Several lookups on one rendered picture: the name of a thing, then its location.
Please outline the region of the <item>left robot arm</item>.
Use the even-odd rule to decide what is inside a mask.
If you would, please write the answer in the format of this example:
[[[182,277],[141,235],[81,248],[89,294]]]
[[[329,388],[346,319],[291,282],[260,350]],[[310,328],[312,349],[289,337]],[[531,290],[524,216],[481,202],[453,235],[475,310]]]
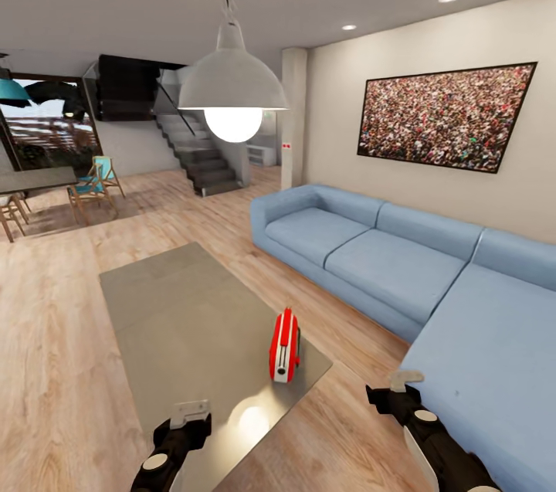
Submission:
[[[171,407],[171,418],[154,431],[154,452],[148,456],[132,484],[131,492],[180,492],[181,466],[191,450],[201,449],[211,435],[212,402],[181,402]],[[204,419],[189,416],[207,413]]]

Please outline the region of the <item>radio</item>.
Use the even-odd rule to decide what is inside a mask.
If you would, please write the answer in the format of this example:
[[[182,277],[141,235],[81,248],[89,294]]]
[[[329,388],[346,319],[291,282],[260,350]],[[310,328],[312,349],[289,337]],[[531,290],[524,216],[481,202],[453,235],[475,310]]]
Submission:
[[[288,383],[293,379],[294,365],[299,365],[297,345],[300,344],[300,327],[291,309],[279,315],[270,349],[270,376],[275,382]]]

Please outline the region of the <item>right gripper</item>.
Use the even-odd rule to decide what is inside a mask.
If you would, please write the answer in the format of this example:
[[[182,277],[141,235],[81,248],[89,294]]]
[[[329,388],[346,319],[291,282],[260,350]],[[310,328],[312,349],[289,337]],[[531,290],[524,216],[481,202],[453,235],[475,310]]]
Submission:
[[[422,404],[420,399],[420,390],[409,386],[406,392],[394,392],[391,389],[371,389],[365,386],[368,394],[368,401],[374,405],[380,414],[389,414],[399,425],[402,423],[397,418],[397,410],[403,401],[412,401],[417,405]]]

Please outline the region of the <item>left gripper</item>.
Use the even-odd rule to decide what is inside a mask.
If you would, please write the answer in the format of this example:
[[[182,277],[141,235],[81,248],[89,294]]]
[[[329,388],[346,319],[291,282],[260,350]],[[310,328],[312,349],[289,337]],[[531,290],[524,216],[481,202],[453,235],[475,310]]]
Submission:
[[[162,424],[154,431],[154,449],[162,446],[167,441],[179,441],[185,449],[185,458],[191,450],[201,449],[204,446],[204,439],[211,435],[212,415],[207,419],[196,419],[188,421],[183,428],[170,429],[168,423]],[[184,458],[184,460],[185,460]]]

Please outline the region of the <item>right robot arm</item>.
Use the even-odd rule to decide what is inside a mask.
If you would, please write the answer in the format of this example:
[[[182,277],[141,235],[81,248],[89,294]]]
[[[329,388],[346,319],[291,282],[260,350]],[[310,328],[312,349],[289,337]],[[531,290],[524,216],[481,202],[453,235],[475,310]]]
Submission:
[[[448,434],[439,417],[423,407],[420,390],[408,382],[423,382],[421,370],[391,373],[389,389],[366,385],[368,401],[404,428],[407,446],[435,492],[503,492],[475,453],[466,453]]]

